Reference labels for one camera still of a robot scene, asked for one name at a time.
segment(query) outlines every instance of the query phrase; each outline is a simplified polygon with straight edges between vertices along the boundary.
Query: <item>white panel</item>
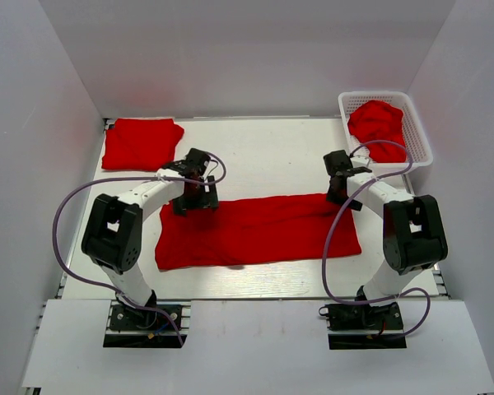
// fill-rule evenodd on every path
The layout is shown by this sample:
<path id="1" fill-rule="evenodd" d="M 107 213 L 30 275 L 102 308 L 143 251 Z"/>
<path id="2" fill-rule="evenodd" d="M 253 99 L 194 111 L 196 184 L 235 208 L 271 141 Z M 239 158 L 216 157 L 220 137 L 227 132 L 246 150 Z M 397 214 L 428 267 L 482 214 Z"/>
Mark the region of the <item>white panel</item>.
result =
<path id="1" fill-rule="evenodd" d="M 51 221 L 59 199 L 91 177 L 100 130 L 38 2 L 0 0 L 0 394 L 16 393 L 40 309 L 57 290 Z M 77 223 L 68 213 L 64 253 Z"/>
<path id="2" fill-rule="evenodd" d="M 434 152 L 414 185 L 439 201 L 450 244 L 440 268 L 494 377 L 494 1 L 456 3 L 409 93 Z"/>
<path id="3" fill-rule="evenodd" d="M 425 302 L 401 301 L 413 325 Z M 432 304 L 405 350 L 330 351 L 322 301 L 192 305 L 181 350 L 103 349 L 107 300 L 52 300 L 25 386 L 44 395 L 234 393 L 477 395 L 494 391 L 463 302 Z"/>
<path id="4" fill-rule="evenodd" d="M 178 159 L 191 147 L 196 147 L 214 152 L 225 161 L 227 177 L 217 186 L 221 200 L 325 193 L 329 177 L 322 157 L 330 151 L 346 148 L 339 119 L 200 120 L 178 124 L 185 129 L 176 148 Z M 146 173 L 107 172 L 99 165 L 96 178 L 129 174 Z M 402 185 L 400 177 L 394 182 Z M 125 182 L 93 187 L 71 260 L 71 268 L 84 277 L 109 280 L 81 251 L 80 244 L 94 199 L 100 193 L 121 193 L 135 184 Z M 354 296 L 384 259 L 382 220 L 368 209 L 355 213 L 354 217 L 362 254 L 329 259 L 329 284 L 335 295 Z M 160 234 L 161 223 L 158 214 L 154 214 L 143 226 L 138 260 L 147 283 L 160 299 L 327 297 L 322 287 L 319 259 L 160 272 L 154 256 Z M 430 271 L 418 276 L 410 286 L 421 286 L 433 295 L 438 293 Z M 106 299 L 113 297 L 113 292 L 69 278 L 63 297 Z"/>
<path id="5" fill-rule="evenodd" d="M 454 0 L 41 0 L 105 117 L 334 114 L 405 91 Z"/>

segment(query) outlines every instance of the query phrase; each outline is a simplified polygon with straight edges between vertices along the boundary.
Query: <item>white table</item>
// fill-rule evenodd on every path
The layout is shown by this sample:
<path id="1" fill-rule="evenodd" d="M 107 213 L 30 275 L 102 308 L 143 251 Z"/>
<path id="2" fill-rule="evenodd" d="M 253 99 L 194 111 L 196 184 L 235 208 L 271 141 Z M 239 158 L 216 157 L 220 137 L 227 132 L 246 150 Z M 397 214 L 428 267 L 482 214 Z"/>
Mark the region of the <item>white table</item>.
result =
<path id="1" fill-rule="evenodd" d="M 274 195 L 325 193 L 329 177 L 323 156 L 346 148 L 340 119 L 195 119 L 179 121 L 185 135 L 176 149 L 176 159 L 191 147 L 210 151 L 226 163 L 228 174 L 218 184 L 220 200 L 263 198 Z M 106 172 L 97 165 L 95 179 L 150 175 L 144 172 Z M 403 188 L 400 177 L 391 183 Z M 81 240 L 91 204 L 100 193 L 118 194 L 135 182 L 96 185 L 91 189 L 72 254 L 71 269 L 90 279 L 109 282 L 108 277 L 82 253 Z M 354 296 L 375 273 L 383 260 L 382 220 L 372 211 L 354 212 L 362 254 L 329 259 L 329 284 L 335 295 Z M 160 272 L 154 248 L 161 234 L 159 216 L 143 225 L 142 251 L 138 264 L 148 284 L 164 300 L 325 298 L 320 260 L 279 262 L 244 267 L 190 267 Z M 410 286 L 420 286 L 439 295 L 431 271 L 418 276 Z M 106 299 L 113 293 L 68 278 L 66 299 Z"/>

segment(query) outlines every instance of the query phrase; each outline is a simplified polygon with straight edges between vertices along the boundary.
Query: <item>spread red cloth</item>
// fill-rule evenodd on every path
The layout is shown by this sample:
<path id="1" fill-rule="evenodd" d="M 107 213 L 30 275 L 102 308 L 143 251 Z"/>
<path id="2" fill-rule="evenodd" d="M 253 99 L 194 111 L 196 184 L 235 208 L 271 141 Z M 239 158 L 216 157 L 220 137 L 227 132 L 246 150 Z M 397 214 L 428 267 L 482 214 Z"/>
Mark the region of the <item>spread red cloth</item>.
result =
<path id="1" fill-rule="evenodd" d="M 347 122 L 350 134 L 359 142 L 389 140 L 402 146 L 403 111 L 384 101 L 371 100 L 356 109 Z M 405 162 L 406 153 L 391 144 L 370 144 L 370 158 L 377 163 Z"/>
<path id="2" fill-rule="evenodd" d="M 322 193 L 220 202 L 215 210 L 176 216 L 161 209 L 156 246 L 161 270 L 188 266 L 232 266 L 321 258 L 339 206 Z M 338 223 L 328 256 L 361 253 L 351 210 Z"/>
<path id="3" fill-rule="evenodd" d="M 173 119 L 118 119 L 106 131 L 102 168 L 157 171 L 174 160 L 183 133 Z"/>

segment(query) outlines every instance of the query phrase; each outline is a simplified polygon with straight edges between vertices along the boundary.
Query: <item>white basket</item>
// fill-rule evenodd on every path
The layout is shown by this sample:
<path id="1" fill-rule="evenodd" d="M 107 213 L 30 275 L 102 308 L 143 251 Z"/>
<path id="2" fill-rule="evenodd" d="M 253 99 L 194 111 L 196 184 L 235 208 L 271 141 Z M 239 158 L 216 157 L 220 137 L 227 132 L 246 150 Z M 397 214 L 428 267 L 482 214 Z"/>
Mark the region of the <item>white basket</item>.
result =
<path id="1" fill-rule="evenodd" d="M 347 121 L 349 121 L 349 117 L 353 111 L 370 100 L 381 100 L 403 111 L 403 137 L 406 148 L 412 154 L 412 170 L 417 167 L 428 166 L 434 160 L 430 145 L 428 144 L 412 101 L 403 92 L 358 91 L 344 92 L 338 96 L 338 105 L 343 118 L 344 132 L 346 133 L 347 145 L 350 152 L 357 148 L 360 142 L 349 133 Z M 364 156 L 370 154 L 365 147 L 361 148 L 359 153 Z M 370 163 L 370 168 L 377 175 L 401 170 L 405 167 L 405 163 L 375 163 L 374 161 Z"/>

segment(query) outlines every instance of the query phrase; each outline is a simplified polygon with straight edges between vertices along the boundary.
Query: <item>white wall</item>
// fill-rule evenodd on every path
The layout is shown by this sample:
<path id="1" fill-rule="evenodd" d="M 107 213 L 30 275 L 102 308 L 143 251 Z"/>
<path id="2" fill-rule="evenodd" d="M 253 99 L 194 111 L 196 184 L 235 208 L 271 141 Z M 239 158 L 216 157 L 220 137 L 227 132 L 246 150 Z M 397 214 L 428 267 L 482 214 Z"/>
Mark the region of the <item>white wall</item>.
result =
<path id="1" fill-rule="evenodd" d="M 57 290 L 51 221 L 91 177 L 101 124 L 38 2 L 0 0 L 0 395 L 16 393 L 42 304 Z M 70 233 L 62 239 L 66 251 Z"/>
<path id="2" fill-rule="evenodd" d="M 494 0 L 457 1 L 409 94 L 435 158 L 415 186 L 439 201 L 445 282 L 466 301 L 494 378 Z"/>
<path id="3" fill-rule="evenodd" d="M 454 0 L 40 0 L 104 117 L 326 115 L 406 91 Z"/>

